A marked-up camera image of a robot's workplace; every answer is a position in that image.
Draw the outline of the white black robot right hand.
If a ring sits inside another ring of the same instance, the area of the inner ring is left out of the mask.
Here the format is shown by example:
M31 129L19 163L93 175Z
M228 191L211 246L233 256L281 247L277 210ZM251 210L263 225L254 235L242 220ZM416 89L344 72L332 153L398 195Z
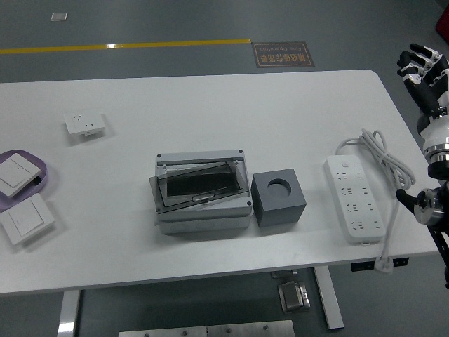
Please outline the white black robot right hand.
M448 59L440 52L419 44L411 44L397 62L398 75L420 110L417 132L424 147L444 141L448 123Z

